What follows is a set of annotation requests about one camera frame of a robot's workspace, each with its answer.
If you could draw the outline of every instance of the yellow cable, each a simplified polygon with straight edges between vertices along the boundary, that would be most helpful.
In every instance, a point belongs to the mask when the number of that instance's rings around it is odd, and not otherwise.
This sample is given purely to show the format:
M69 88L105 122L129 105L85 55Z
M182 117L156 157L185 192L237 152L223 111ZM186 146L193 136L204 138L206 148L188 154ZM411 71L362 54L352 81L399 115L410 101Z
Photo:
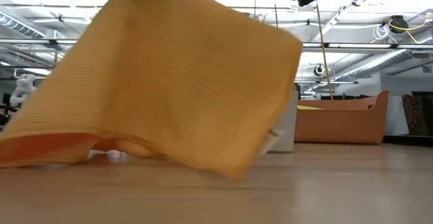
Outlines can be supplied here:
M326 55L325 55L325 43L323 42L322 24L321 24L321 21L320 21L319 2L316 1L316 4L317 4L317 19L319 21L320 41L321 41L321 44L322 44L323 63L325 64L327 86L329 87L329 94L331 95L331 100L334 100L334 95L332 94L331 81L329 81L329 72L327 70Z
M393 28L395 28L395 29L398 29L398 30L404 30L404 31L415 30L415 29L418 29L418 28L422 28L422 27L424 27L424 25L427 24L428 15L427 15L426 17L427 17L427 18L424 20L424 23L423 23L423 24L421 24L420 26L413 27L413 28L399 28L399 27L394 26L394 25L391 24L391 22L392 22L393 20L390 20L388 24L389 24L391 27L393 27Z
M411 34L408 30L406 30L406 32L407 32L407 34L412 38L412 40L415 41L415 43L417 43L417 44L421 44L420 42L418 42L418 41L415 39L415 37L412 36L412 34Z

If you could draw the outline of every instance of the wooden table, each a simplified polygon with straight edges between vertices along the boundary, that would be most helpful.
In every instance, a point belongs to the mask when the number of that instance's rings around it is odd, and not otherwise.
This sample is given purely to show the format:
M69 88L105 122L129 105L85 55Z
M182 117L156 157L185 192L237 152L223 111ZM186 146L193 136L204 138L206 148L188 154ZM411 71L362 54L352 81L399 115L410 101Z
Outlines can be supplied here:
M0 223L431 223L433 149L296 145L242 183L167 160L0 170Z

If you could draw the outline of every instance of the ribbed fabric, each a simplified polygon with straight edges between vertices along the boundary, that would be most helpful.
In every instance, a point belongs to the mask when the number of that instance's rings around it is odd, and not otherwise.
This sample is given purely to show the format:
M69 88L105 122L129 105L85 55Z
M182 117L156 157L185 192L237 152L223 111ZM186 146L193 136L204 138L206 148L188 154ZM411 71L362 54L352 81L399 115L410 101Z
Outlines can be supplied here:
M165 155L241 177L301 43L212 0L109 0L0 138L0 167Z

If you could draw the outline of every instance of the white wall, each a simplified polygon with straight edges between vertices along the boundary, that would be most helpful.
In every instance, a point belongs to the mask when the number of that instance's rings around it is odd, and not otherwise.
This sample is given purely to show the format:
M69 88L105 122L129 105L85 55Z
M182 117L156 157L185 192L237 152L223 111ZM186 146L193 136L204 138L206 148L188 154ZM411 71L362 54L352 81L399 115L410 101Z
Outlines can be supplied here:
M433 92L433 80L398 78L393 76L381 77L382 90L387 90L390 95L412 95L412 91Z
M358 79L356 85L339 85L334 89L336 95L378 95L381 91L380 73L376 72L369 79Z

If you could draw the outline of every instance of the patterned fabric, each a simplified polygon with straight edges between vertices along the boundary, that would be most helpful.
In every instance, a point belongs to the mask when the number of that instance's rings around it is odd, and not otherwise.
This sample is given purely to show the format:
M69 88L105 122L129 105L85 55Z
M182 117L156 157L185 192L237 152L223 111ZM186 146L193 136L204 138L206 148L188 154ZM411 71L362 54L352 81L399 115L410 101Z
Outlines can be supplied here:
M422 109L422 98L419 96L402 96L407 126L411 135L428 136L426 121Z

